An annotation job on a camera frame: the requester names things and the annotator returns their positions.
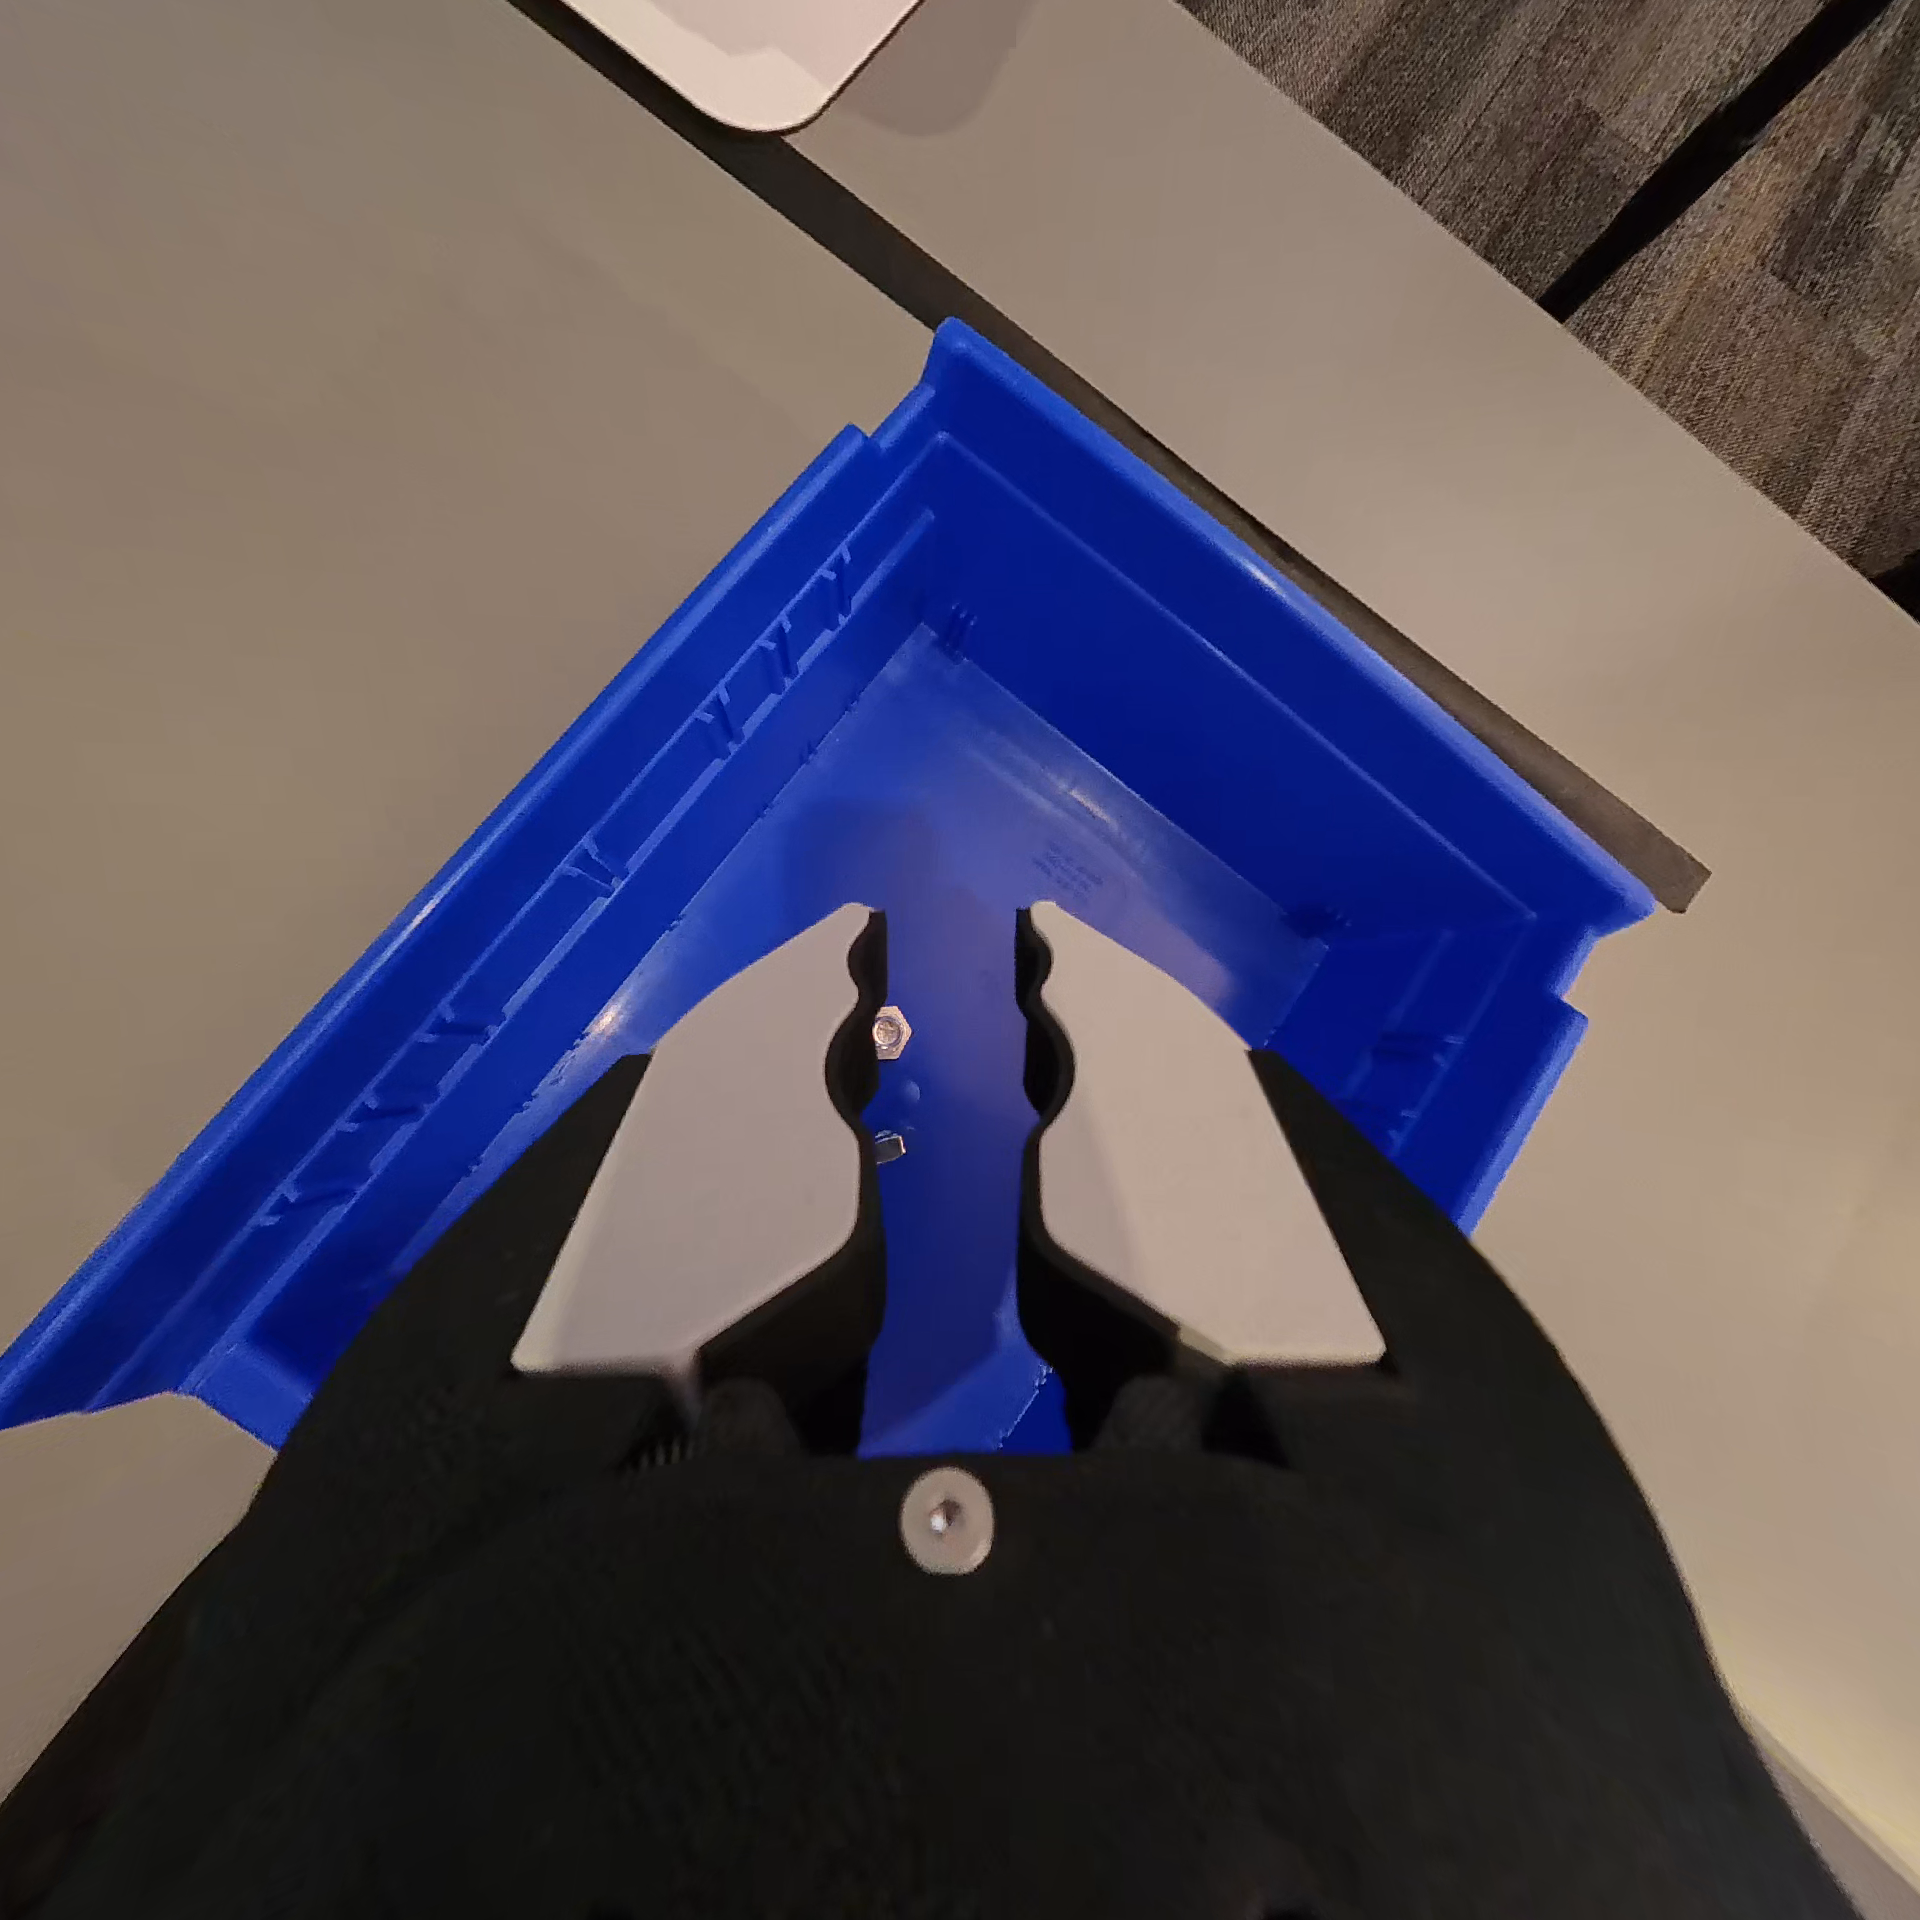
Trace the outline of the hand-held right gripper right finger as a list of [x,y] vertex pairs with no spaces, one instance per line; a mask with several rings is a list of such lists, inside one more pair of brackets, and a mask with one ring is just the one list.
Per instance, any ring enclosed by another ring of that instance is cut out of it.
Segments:
[[1071,1419],[1152,1376],[1375,1368],[1385,1338],[1267,1098],[1182,980],[1055,901],[1018,911],[1018,1314]]

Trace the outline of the blue plastic bin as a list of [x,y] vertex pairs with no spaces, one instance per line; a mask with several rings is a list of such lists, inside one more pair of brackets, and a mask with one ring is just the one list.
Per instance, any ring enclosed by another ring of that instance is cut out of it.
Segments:
[[959,320],[842,432],[6,1348],[6,1427],[185,1394],[276,1447],[617,1055],[847,903],[910,1022],[868,1125],[862,1447],[1042,1451],[1015,1328],[1018,910],[1276,1048],[1470,1232],[1641,880]]

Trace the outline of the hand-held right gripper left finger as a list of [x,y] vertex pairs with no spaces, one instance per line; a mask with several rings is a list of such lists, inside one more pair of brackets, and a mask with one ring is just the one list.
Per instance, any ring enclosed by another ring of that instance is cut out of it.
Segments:
[[647,1059],[519,1333],[522,1376],[649,1376],[684,1407],[758,1380],[856,1427],[884,1310],[862,1112],[888,923],[844,903],[731,973]]

